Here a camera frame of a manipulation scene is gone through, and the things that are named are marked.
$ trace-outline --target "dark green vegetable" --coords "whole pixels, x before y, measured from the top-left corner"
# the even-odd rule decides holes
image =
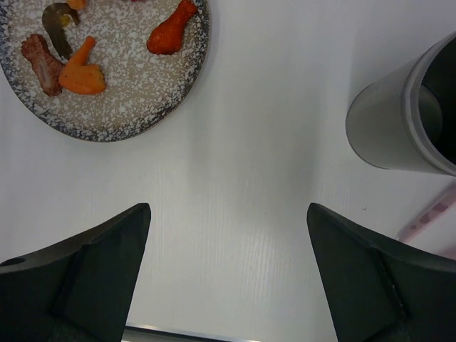
[[[75,25],[79,25],[78,12],[67,3],[62,2],[47,6],[43,11],[41,20],[57,53],[66,59],[70,59],[73,50],[66,40],[62,21],[62,16],[66,14],[71,16]]]

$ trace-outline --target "plate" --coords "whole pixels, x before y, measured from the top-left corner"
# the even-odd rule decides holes
[[[185,29],[182,49],[171,56],[152,55],[146,41],[180,0],[90,0],[78,11],[81,23],[65,28],[66,37],[74,51],[87,36],[95,37],[88,62],[101,66],[108,88],[99,95],[63,90],[48,97],[21,55],[21,42],[39,33],[59,58],[41,23],[43,10],[55,2],[0,0],[0,63],[15,94],[39,119],[78,139],[119,141],[150,129],[184,100],[207,52],[206,0],[193,0],[198,12]]]

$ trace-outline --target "cylindrical container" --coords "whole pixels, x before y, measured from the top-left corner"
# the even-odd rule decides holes
[[[346,132],[376,167],[456,175],[456,32],[364,89]]]

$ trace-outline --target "pink stick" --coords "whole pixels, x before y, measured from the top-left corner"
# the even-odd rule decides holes
[[[456,184],[451,184],[412,224],[402,229],[396,239],[408,243],[456,203]]]

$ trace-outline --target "white table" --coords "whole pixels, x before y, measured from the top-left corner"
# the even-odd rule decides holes
[[[1,76],[0,260],[149,202],[129,322],[232,340],[335,341],[306,209],[320,202],[393,236],[452,181],[365,164],[344,120],[357,92],[456,30],[456,1],[210,7],[211,45],[195,87],[131,140],[66,137]],[[456,213],[448,215],[436,229],[452,243]]]

